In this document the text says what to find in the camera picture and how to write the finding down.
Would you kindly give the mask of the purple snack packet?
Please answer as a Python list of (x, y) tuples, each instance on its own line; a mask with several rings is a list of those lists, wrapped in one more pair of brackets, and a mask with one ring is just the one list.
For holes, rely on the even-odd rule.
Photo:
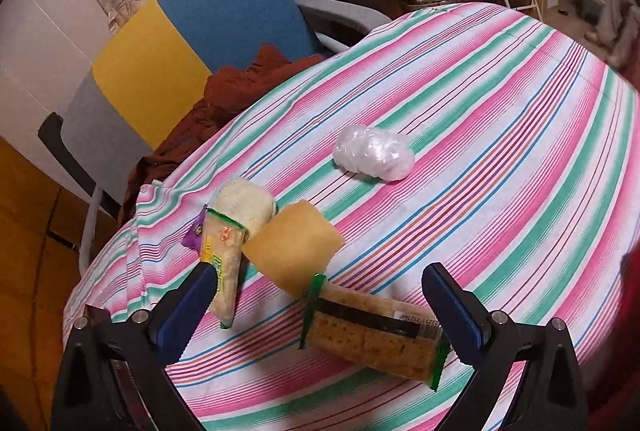
[(196, 252), (200, 251), (206, 210), (206, 207), (201, 209), (198, 216), (193, 220), (193, 223), (189, 227), (188, 232), (183, 236), (183, 239), (181, 240), (181, 245), (183, 247)]

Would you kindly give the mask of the green cracker packet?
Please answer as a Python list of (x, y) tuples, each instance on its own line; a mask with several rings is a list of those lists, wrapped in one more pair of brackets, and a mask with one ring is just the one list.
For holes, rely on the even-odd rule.
[(207, 207), (201, 232), (200, 260), (211, 264), (217, 274), (217, 287), (209, 312), (229, 329), (234, 320), (245, 227)]

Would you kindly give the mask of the cream blue knitted sock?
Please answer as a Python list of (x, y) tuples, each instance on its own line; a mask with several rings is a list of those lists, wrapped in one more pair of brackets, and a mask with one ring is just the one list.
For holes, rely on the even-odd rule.
[(246, 238), (255, 236), (278, 210), (265, 188), (240, 178), (224, 183), (207, 207), (241, 224), (246, 229)]

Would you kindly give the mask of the clear plastic bag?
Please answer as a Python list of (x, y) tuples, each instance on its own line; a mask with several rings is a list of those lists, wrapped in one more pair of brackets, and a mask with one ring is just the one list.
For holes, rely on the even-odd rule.
[(351, 125), (337, 136), (333, 160), (342, 169), (385, 182), (404, 180), (416, 162), (408, 139), (365, 125)]

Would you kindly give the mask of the brown cracker packet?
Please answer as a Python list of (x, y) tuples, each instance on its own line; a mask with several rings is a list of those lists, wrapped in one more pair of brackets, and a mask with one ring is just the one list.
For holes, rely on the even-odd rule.
[(314, 275), (304, 310), (299, 347), (308, 345), (433, 391), (450, 351), (428, 307), (337, 286), (322, 274)]

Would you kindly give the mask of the yellow sponge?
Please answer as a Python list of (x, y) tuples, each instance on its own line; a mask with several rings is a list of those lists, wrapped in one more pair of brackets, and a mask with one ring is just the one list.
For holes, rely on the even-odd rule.
[(295, 299), (306, 297), (311, 280), (323, 274), (345, 245), (335, 226), (307, 200), (285, 206), (242, 247), (258, 272)]

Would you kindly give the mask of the wooden wardrobe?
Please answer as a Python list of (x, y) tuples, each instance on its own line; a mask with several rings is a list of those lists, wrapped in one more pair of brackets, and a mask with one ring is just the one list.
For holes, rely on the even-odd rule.
[(47, 430), (88, 203), (1, 142), (1, 428)]

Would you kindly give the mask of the striped pink green tablecloth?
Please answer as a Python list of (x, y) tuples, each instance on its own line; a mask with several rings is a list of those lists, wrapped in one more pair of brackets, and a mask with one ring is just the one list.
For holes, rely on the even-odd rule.
[[(340, 132), (405, 136), (404, 180), (340, 168)], [(440, 262), (490, 310), (565, 321), (597, 376), (639, 239), (639, 95), (562, 32), (487, 3), (442, 6), (376, 28), (250, 107), (160, 185), (104, 247), (66, 303), (115, 321), (153, 307), (198, 256), (181, 245), (224, 183), (252, 181), (280, 206), (313, 204), (345, 245), (331, 281), (420, 303)]]

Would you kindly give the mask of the dark red jacket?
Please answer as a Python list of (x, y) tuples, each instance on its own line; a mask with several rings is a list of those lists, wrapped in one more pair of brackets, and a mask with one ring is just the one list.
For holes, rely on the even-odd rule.
[(265, 43), (245, 69), (219, 68), (206, 81), (203, 97), (173, 128), (166, 139), (132, 169), (118, 223), (125, 224), (136, 212), (141, 188), (166, 180), (189, 156), (244, 110), (286, 80), (321, 63), (324, 55), (314, 53), (288, 60), (275, 46)]

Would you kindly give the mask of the grey yellow blue chair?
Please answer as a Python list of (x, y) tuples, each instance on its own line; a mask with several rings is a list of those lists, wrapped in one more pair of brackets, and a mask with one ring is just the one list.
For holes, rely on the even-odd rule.
[(122, 209), (129, 172), (201, 99), (217, 70), (245, 68), (266, 43), (292, 61), (348, 50), (385, 14), (337, 0), (148, 0), (106, 44), (38, 138), (86, 192), (78, 269), (93, 256), (101, 210)]

